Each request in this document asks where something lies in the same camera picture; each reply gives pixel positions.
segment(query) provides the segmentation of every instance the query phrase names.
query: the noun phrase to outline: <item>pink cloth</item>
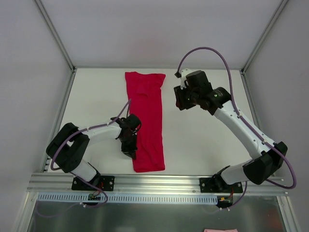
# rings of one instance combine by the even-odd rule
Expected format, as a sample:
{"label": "pink cloth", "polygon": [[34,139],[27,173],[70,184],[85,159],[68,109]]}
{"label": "pink cloth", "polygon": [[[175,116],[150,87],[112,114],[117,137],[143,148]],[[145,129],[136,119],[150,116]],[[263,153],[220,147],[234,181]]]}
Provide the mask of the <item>pink cloth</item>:
{"label": "pink cloth", "polygon": [[131,99],[130,113],[141,121],[133,169],[137,173],[165,170],[161,99],[165,74],[127,72],[125,77],[127,96]]}
{"label": "pink cloth", "polygon": [[238,232],[238,231],[237,230],[222,231],[222,230],[209,230],[209,229],[205,229],[204,232]]}

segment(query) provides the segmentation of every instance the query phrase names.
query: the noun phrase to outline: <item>vent grille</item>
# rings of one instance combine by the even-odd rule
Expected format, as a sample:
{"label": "vent grille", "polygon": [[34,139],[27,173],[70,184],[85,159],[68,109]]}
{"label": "vent grille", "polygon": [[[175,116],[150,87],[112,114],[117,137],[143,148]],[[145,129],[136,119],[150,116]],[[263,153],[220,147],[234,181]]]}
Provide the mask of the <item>vent grille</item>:
{"label": "vent grille", "polygon": [[[49,202],[99,202],[88,200],[88,193],[40,193],[38,201]],[[202,195],[154,195],[108,193],[109,203],[151,203],[151,204],[217,204],[216,196]]]}

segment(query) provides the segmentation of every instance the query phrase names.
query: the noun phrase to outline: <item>white tabletop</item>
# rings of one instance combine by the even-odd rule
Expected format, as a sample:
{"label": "white tabletop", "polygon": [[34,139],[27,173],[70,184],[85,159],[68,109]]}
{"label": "white tabletop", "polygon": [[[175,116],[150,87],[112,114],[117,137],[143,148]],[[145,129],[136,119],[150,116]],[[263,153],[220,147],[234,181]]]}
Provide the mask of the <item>white tabletop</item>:
{"label": "white tabletop", "polygon": [[[214,116],[196,106],[180,111],[173,88],[180,84],[172,69],[78,69],[62,126],[91,126],[118,115],[127,102],[125,72],[164,73],[162,86],[163,146],[166,169],[147,174],[212,175],[227,165],[250,159],[234,134]],[[205,70],[213,88],[229,91],[227,72]],[[252,115],[239,71],[232,71],[235,99],[249,119]],[[111,139],[87,148],[84,159],[104,174],[136,174],[132,161]]]}

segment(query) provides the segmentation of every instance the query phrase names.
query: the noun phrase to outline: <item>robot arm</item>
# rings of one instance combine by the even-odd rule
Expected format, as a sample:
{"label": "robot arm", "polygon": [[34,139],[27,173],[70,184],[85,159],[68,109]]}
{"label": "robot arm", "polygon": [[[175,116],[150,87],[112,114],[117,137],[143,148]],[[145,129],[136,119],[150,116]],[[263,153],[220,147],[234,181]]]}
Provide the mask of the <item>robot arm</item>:
{"label": "robot arm", "polygon": [[[91,128],[90,130],[85,130],[75,135],[70,139],[70,144],[65,144],[56,157],[55,162],[65,173],[73,173],[86,182],[96,186],[100,173],[91,164],[83,160],[86,148],[105,139],[119,139],[121,141],[121,151],[125,155],[135,159],[135,152],[137,150],[136,132],[140,126],[140,120],[134,114],[131,114],[127,118],[117,119],[115,123],[108,126],[89,127]],[[78,127],[72,123],[64,125],[47,147],[46,153],[48,156],[53,158],[64,141],[77,131]]]}
{"label": "robot arm", "polygon": [[[283,159],[269,149],[239,118],[234,111],[231,95],[224,88],[212,89],[211,83],[203,71],[182,70],[181,85],[175,87],[174,91],[176,106],[180,110],[199,105],[202,109],[209,111],[236,135],[251,156],[248,162],[228,166],[218,172],[215,175],[218,189],[248,180],[259,185],[281,167]],[[251,123],[245,115],[241,116],[263,136],[264,142],[272,144],[283,155],[286,154],[287,147],[283,142],[276,144]]]}

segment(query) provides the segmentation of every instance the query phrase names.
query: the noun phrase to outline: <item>black mounting bracket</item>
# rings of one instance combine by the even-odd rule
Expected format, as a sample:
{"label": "black mounting bracket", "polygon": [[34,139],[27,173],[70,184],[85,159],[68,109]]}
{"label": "black mounting bracket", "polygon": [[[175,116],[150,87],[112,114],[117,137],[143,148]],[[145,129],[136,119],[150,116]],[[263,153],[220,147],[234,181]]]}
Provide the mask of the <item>black mounting bracket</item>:
{"label": "black mounting bracket", "polygon": [[[98,183],[103,183],[102,190],[105,192],[114,191],[114,183],[115,183],[115,176],[113,175],[101,175],[99,177]],[[93,191],[92,187],[85,184],[83,181],[81,181],[79,178],[75,177],[73,178],[72,182],[72,190],[78,190],[78,191]]]}
{"label": "black mounting bracket", "polygon": [[222,190],[219,190],[216,186],[213,177],[202,177],[199,179],[199,187],[201,193],[231,193],[233,188],[234,193],[242,193],[241,182],[234,183],[232,185],[226,185]]}

